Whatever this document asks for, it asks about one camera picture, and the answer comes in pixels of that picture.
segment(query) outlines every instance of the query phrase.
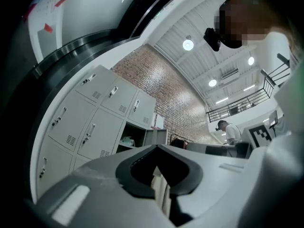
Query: locker vent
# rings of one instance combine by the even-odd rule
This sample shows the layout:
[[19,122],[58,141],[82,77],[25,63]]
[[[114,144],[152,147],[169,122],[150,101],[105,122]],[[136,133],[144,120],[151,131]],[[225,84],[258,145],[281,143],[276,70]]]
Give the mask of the locker vent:
[[146,118],[146,117],[144,117],[144,118],[143,118],[143,122],[146,123],[146,124],[148,124],[148,123],[149,123],[149,119]]
[[76,138],[72,137],[71,135],[69,135],[66,139],[66,142],[72,146],[74,146],[75,141],[76,141]]
[[100,152],[100,157],[105,157],[105,156],[108,156],[110,153],[108,151],[105,151],[105,150],[101,150]]
[[121,105],[118,110],[121,111],[121,112],[123,112],[123,113],[125,113],[126,109],[127,109],[127,107]]
[[93,97],[95,97],[96,99],[98,99],[100,96],[101,96],[101,93],[99,93],[99,92],[97,92],[97,91],[95,91],[95,92],[93,93]]

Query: man in white shirt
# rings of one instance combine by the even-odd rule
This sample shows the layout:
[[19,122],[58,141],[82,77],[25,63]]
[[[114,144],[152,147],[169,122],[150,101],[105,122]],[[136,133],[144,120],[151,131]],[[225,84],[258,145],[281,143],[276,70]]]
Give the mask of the man in white shirt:
[[218,122],[218,129],[226,132],[226,139],[229,145],[236,145],[241,141],[241,132],[237,126],[231,123],[227,123],[224,120]]

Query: gray plastic part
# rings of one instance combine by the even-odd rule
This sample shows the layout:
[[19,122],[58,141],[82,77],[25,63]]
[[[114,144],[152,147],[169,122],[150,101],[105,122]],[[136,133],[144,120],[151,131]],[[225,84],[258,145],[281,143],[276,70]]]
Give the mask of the gray plastic part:
[[[240,228],[258,224],[304,175],[304,138],[281,136],[269,147],[252,151],[248,160],[164,147],[203,169],[203,179],[188,195],[177,198],[181,212],[193,220],[183,228]],[[39,209],[51,214],[58,200],[75,185],[91,191],[69,227],[174,227],[152,199],[135,198],[115,178],[116,167],[145,146],[90,161],[48,190]]]

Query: person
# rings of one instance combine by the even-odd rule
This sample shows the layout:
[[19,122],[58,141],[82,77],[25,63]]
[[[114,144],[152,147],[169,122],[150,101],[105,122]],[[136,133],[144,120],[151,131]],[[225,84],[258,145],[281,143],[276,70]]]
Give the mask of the person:
[[226,0],[215,17],[215,31],[228,44],[234,45],[263,40],[272,31],[282,33],[289,42],[290,68],[295,70],[304,58],[304,40],[299,32],[302,24],[297,23],[299,18],[284,8],[286,2],[280,2]]
[[241,132],[236,125],[220,120],[218,129],[226,132],[226,140],[229,145],[236,145],[241,141]]

